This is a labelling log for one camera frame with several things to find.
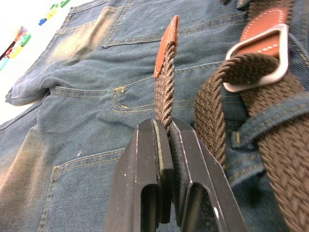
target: blue denim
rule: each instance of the blue denim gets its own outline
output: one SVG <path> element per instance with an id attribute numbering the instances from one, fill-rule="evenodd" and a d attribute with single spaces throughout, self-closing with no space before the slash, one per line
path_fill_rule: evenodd
<path id="1" fill-rule="evenodd" d="M 6 96 L 14 105 L 38 101 L 0 127 L 0 231 L 104 230 L 117 160 L 136 125 L 155 116 L 153 71 L 170 19 L 181 19 L 173 117 L 193 126 L 196 92 L 239 40 L 248 2 L 95 0 L 71 8 Z M 308 90 L 309 2 L 294 8 L 290 67 Z M 245 106 L 238 94 L 222 94 L 226 177 L 245 221 L 250 231 L 287 231 L 257 146 L 232 146 Z M 178 231 L 173 210 L 158 231 Z"/>

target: denim jeans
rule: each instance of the denim jeans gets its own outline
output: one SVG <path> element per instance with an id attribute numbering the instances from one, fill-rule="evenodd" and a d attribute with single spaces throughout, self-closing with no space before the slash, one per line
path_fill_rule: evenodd
<path id="1" fill-rule="evenodd" d="M 103 231 L 117 160 L 136 125 L 155 116 L 153 71 L 170 19 L 181 19 L 172 115 L 193 126 L 196 92 L 240 39 L 248 2 L 95 0 L 71 8 L 6 96 L 14 105 L 38 101 L 0 128 L 0 231 Z M 290 68 L 306 90 L 308 12 L 308 0 L 295 1 L 289 36 Z M 225 174 L 244 219 L 250 231 L 286 231 L 257 146 L 231 145 L 245 106 L 224 88 L 223 96 Z M 179 231 L 174 213 L 158 231 Z"/>

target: jeans pocket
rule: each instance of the jeans pocket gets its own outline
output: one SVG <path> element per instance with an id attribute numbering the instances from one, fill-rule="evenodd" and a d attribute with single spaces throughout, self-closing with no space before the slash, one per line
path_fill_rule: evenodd
<path id="1" fill-rule="evenodd" d="M 38 231 L 102 231 L 123 149 L 54 166 Z"/>

